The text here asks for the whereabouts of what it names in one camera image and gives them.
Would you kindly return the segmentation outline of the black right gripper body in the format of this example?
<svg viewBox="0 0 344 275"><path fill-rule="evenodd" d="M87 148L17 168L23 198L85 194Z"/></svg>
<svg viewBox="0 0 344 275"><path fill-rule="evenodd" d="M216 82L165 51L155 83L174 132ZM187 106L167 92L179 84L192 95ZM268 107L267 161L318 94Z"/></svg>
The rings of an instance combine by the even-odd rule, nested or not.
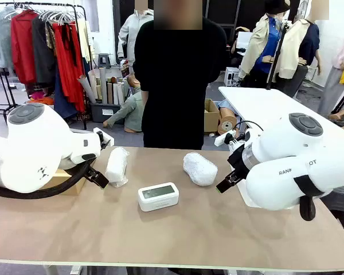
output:
<svg viewBox="0 0 344 275"><path fill-rule="evenodd" d="M250 168L244 163L247 152L251 149L251 145L246 146L244 143L232 143L229 145L230 155L228 163L231 166L234 175L248 175Z"/></svg>

